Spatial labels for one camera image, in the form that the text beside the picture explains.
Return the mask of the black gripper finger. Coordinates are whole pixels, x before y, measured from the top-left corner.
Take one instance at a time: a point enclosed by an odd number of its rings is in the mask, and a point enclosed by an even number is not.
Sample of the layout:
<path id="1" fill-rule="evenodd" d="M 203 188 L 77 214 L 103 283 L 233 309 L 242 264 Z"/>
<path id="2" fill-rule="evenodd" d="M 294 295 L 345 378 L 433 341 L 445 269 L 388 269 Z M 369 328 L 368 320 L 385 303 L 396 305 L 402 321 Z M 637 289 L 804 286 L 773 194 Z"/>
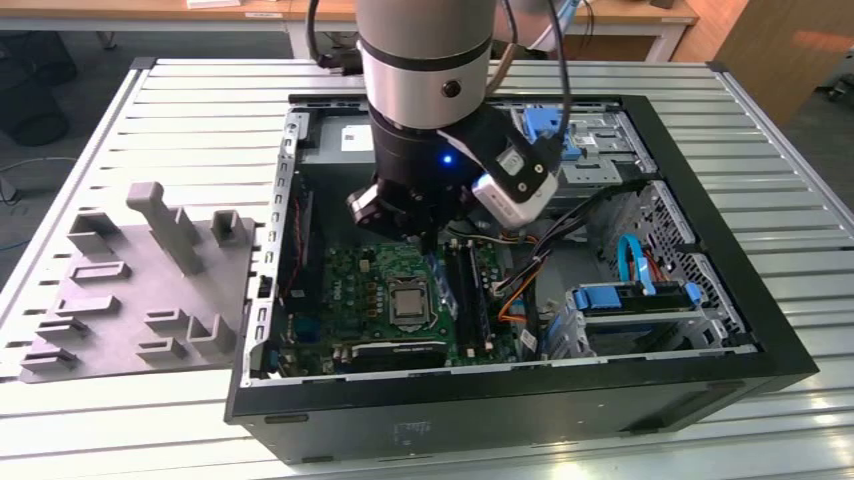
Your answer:
<path id="1" fill-rule="evenodd" d="M 396 182 L 374 182 L 348 197 L 354 223 L 390 240 L 434 254 L 441 228 L 441 197 Z"/>

